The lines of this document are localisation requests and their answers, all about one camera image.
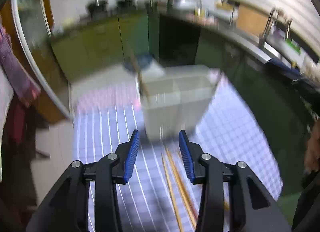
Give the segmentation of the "green kitchen cabinets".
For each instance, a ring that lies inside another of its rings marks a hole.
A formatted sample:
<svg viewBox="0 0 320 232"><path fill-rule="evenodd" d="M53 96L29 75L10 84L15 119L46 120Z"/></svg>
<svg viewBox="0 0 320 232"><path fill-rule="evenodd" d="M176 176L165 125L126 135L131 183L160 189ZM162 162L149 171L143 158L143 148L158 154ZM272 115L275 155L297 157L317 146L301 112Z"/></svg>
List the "green kitchen cabinets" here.
<svg viewBox="0 0 320 232"><path fill-rule="evenodd" d="M55 58L69 82L150 54L149 15L145 10L114 15L65 30L49 39Z"/></svg>

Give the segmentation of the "brown chopstick red band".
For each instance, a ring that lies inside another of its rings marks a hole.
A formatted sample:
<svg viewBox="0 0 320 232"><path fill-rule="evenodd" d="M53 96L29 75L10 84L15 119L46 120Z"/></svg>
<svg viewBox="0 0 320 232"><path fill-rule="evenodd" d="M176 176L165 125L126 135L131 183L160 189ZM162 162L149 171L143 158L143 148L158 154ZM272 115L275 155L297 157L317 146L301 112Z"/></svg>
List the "brown chopstick red band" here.
<svg viewBox="0 0 320 232"><path fill-rule="evenodd" d="M182 201L184 203L184 206L185 206L185 209L188 213L188 216L190 218L190 221L191 221L191 225L193 227L193 229L196 229L196 225L197 225L197 212L196 212L196 208L194 207L194 204L191 200L191 197L189 196L189 193L187 192L187 189L185 188L185 184L183 183L182 181L182 178L180 176L180 173L178 172L177 170L177 167L174 163L174 160L173 160L173 157L172 157L172 154L170 152L170 150L165 147L165 151L167 153L167 157L168 157L168 160L169 160L169 164L170 164L170 168L174 174L174 177L175 177L175 181L176 181L176 184L178 186L178 190L179 190L179 193L180 193L180 196L182 198Z"/></svg>

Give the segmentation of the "blue checkered tablecloth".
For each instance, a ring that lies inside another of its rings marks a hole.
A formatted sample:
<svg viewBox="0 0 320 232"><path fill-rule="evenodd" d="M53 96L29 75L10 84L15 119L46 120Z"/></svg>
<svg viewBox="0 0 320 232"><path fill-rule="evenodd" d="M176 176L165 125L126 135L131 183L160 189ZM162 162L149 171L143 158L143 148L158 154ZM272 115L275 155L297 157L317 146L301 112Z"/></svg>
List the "blue checkered tablecloth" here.
<svg viewBox="0 0 320 232"><path fill-rule="evenodd" d="M200 205L201 186L187 179L176 136L158 142L146 137L132 81L88 92L77 101L73 159L85 164L96 162L127 142L134 130L140 132L141 146L133 175L127 184L117 186L123 230L178 231L166 181L173 173L164 171L169 164L166 150L170 150L195 208ZM283 181L276 159L252 112L226 78L219 83L208 110L188 138L221 162L246 162L273 198L279 198Z"/></svg>

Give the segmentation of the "white slotted utensil holder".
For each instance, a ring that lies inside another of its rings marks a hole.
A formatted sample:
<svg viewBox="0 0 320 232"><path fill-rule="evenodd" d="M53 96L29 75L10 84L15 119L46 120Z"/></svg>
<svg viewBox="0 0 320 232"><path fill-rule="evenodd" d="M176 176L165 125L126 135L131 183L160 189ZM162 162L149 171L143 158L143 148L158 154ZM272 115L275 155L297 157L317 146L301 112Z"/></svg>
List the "white slotted utensil holder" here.
<svg viewBox="0 0 320 232"><path fill-rule="evenodd" d="M204 65L167 67L139 84L146 136L150 141L193 131L208 110L222 72Z"/></svg>

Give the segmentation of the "blue floor bin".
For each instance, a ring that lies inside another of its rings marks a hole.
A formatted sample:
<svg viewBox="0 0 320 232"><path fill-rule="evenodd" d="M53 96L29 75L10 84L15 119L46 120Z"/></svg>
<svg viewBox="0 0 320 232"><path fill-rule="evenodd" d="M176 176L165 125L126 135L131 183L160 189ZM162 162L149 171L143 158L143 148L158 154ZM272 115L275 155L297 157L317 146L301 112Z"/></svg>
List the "blue floor bin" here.
<svg viewBox="0 0 320 232"><path fill-rule="evenodd" d="M153 56L150 54L142 54L136 56L137 64L141 70L147 69L151 62L153 61ZM123 63L124 68L131 72L135 73L136 70L133 67L133 64L131 63L131 60L129 58L126 58Z"/></svg>

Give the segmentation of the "purple hanging cloth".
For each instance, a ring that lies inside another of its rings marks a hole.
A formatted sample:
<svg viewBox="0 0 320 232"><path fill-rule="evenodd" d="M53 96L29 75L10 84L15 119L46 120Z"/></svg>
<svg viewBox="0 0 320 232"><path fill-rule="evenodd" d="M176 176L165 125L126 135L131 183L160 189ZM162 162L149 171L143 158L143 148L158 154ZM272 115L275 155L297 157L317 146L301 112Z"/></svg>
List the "purple hanging cloth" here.
<svg viewBox="0 0 320 232"><path fill-rule="evenodd" d="M27 73L13 53L10 35L1 25L1 66L7 79L25 107L30 107L41 93L40 86Z"/></svg>

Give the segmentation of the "wooden cutting board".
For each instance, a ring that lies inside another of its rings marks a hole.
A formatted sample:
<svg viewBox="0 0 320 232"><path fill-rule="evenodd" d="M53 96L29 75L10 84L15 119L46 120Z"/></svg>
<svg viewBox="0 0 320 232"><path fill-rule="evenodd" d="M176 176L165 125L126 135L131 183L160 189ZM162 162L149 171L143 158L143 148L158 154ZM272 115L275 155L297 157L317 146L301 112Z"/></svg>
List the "wooden cutting board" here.
<svg viewBox="0 0 320 232"><path fill-rule="evenodd" d="M246 33L261 36L268 21L268 16L256 9L241 4L238 9L236 27Z"/></svg>

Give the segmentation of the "black wok pot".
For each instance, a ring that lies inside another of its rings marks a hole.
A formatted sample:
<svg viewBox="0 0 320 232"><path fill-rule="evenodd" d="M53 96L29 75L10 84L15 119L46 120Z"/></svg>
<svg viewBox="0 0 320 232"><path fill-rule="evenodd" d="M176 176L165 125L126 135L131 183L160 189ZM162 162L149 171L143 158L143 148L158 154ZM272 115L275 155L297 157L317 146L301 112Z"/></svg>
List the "black wok pot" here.
<svg viewBox="0 0 320 232"><path fill-rule="evenodd" d="M118 13L134 11L136 9L136 0L116 0L116 10Z"/></svg>

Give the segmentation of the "black cooking pot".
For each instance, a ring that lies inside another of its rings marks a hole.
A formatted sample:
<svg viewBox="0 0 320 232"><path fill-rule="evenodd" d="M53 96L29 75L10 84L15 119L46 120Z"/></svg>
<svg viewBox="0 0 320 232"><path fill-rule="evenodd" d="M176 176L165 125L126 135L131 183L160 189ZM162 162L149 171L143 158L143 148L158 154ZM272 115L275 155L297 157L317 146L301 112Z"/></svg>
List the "black cooking pot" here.
<svg viewBox="0 0 320 232"><path fill-rule="evenodd" d="M107 11L108 0L92 0L86 5L86 10L90 18Z"/></svg>

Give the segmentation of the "steel sink faucet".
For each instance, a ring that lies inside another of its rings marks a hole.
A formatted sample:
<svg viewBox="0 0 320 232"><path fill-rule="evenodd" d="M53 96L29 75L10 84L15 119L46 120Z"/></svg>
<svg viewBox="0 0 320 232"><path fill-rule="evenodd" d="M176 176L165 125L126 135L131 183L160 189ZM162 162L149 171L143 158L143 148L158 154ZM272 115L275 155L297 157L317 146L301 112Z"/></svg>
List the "steel sink faucet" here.
<svg viewBox="0 0 320 232"><path fill-rule="evenodd" d="M293 19L289 18L281 8L273 7L268 15L266 26L259 36L258 47L264 47L269 36L282 37L284 41L290 39L290 28Z"/></svg>

